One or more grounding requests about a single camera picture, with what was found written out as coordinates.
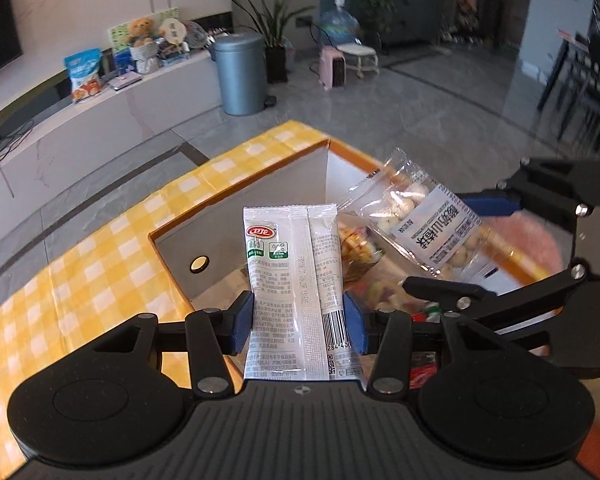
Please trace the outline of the white yam balls bag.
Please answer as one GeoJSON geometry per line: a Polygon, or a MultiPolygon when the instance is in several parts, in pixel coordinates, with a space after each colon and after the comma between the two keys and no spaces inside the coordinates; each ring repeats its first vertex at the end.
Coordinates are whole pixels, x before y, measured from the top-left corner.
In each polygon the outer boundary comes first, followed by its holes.
{"type": "Polygon", "coordinates": [[[400,148],[338,205],[430,278],[470,282],[491,264],[490,230],[478,214],[400,148]]]}

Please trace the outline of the colourful veggie chips bag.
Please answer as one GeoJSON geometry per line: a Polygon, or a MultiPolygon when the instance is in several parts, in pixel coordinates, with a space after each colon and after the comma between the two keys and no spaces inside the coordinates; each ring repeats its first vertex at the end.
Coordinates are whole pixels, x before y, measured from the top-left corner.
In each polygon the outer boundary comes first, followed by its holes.
{"type": "Polygon", "coordinates": [[[408,294],[401,284],[389,280],[371,280],[358,282],[349,288],[367,307],[388,312],[399,310],[409,314],[421,311],[425,301],[408,294]]]}

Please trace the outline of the yellow blue chips bag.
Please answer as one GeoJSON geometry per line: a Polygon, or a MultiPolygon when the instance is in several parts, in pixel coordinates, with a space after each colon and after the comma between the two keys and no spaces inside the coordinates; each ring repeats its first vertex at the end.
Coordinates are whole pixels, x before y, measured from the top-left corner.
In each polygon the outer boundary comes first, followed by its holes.
{"type": "Polygon", "coordinates": [[[373,240],[366,226],[346,226],[338,223],[342,277],[346,284],[356,282],[377,264],[384,251],[373,240]]]}

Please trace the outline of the white long snack packet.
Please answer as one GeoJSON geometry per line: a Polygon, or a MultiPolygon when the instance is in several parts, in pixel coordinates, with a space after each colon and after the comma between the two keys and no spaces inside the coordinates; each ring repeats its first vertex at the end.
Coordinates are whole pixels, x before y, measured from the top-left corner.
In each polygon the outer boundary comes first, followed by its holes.
{"type": "Polygon", "coordinates": [[[242,212],[254,311],[246,379],[357,380],[334,204],[242,212]]]}

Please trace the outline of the pink plastic bag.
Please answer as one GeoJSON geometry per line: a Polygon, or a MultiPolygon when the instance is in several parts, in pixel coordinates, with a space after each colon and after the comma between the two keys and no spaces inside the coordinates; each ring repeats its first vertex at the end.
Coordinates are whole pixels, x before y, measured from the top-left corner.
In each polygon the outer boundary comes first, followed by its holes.
{"type": "Polygon", "coordinates": [[[524,284],[544,280],[565,269],[553,234],[539,220],[518,211],[483,221],[488,247],[524,284]]]}

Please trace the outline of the orange cardboard box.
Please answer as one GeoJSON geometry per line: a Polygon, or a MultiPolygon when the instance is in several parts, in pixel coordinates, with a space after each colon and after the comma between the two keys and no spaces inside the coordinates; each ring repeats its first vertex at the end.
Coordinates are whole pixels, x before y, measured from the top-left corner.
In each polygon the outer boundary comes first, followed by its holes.
{"type": "Polygon", "coordinates": [[[576,461],[594,419],[586,378],[600,376],[600,162],[535,159],[505,197],[457,198],[400,186],[398,244],[425,271],[473,256],[478,214],[527,207],[570,229],[570,268],[496,296],[410,278],[443,308],[437,323],[376,314],[343,291],[335,206],[284,165],[155,233],[171,272],[193,256],[245,263],[251,289],[217,318],[192,314],[175,337],[193,382],[227,376],[248,354],[245,385],[196,390],[178,410],[152,373],[149,419],[169,430],[133,470],[160,479],[582,479],[576,461]]]}

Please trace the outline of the yellow checkered tablecloth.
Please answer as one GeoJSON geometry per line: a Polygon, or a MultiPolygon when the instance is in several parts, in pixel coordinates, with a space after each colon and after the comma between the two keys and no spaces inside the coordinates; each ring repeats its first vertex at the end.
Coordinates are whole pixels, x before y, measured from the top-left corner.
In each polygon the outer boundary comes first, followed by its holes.
{"type": "Polygon", "coordinates": [[[301,122],[285,122],[216,156],[85,237],[1,305],[0,479],[24,462],[6,416],[20,382],[131,315],[148,311],[178,321],[189,312],[149,243],[150,232],[327,140],[301,122]]]}

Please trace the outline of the white round stool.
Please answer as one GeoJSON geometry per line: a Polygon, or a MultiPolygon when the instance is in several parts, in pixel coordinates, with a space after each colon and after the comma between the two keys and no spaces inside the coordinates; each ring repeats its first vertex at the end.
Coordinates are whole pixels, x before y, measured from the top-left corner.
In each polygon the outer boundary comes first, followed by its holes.
{"type": "Polygon", "coordinates": [[[358,78],[363,79],[366,73],[380,72],[379,58],[374,48],[350,42],[350,44],[340,44],[337,50],[343,56],[346,69],[352,70],[358,78]]]}

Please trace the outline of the pink small heater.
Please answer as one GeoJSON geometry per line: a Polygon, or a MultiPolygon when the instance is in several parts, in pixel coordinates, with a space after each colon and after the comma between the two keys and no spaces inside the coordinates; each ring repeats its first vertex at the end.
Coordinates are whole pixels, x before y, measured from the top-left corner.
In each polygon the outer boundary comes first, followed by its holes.
{"type": "Polygon", "coordinates": [[[334,47],[322,47],[320,55],[320,81],[325,90],[346,85],[346,60],[334,47]]]}

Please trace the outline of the water jug with pump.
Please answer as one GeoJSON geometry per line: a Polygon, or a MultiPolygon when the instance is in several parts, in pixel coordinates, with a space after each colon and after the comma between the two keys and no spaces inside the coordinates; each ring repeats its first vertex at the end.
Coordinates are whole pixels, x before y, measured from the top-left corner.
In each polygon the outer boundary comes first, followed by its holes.
{"type": "Polygon", "coordinates": [[[335,0],[335,6],[322,14],[318,23],[321,44],[339,47],[342,44],[358,44],[360,24],[346,9],[346,0],[335,0]]]}

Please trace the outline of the white marble tv console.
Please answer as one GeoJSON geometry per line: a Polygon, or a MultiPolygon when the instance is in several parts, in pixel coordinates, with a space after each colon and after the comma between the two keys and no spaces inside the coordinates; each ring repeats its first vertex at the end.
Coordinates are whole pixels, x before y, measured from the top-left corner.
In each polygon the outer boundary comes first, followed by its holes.
{"type": "Polygon", "coordinates": [[[110,160],[220,102],[215,62],[202,51],[53,114],[0,162],[0,240],[110,160]]]}

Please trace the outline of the blue grey trash bin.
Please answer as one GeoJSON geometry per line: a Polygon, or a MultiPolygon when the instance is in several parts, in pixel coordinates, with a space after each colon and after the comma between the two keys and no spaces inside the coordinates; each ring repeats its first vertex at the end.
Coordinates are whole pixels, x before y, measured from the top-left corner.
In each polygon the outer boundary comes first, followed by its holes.
{"type": "Polygon", "coordinates": [[[218,37],[211,51],[218,70],[224,112],[250,116],[264,110],[268,83],[263,36],[248,30],[218,37]]]}

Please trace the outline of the tall floor plant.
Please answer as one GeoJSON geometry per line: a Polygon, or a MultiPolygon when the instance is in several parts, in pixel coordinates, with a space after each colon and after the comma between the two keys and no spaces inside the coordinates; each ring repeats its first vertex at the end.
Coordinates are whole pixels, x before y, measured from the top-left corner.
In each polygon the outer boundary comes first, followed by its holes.
{"type": "Polygon", "coordinates": [[[306,16],[315,6],[294,9],[294,0],[230,0],[250,21],[248,28],[263,37],[266,79],[269,84],[288,81],[285,29],[295,18],[306,16]]]}

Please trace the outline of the blue snack bag on console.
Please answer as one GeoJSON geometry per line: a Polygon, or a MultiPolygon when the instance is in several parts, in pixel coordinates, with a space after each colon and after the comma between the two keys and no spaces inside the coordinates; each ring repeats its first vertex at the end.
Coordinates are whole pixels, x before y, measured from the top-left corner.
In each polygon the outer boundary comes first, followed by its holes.
{"type": "Polygon", "coordinates": [[[88,49],[69,55],[64,59],[65,69],[71,82],[73,102],[84,101],[102,91],[99,78],[102,51],[88,49]]]}

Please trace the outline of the teddy bear toy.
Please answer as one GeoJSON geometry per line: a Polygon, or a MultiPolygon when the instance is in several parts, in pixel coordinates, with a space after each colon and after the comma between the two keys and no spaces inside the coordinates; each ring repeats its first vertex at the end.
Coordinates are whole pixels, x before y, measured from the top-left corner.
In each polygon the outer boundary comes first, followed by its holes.
{"type": "Polygon", "coordinates": [[[136,18],[129,26],[126,42],[130,47],[135,70],[140,75],[148,75],[159,68],[158,44],[152,36],[154,21],[151,18],[136,18]]]}

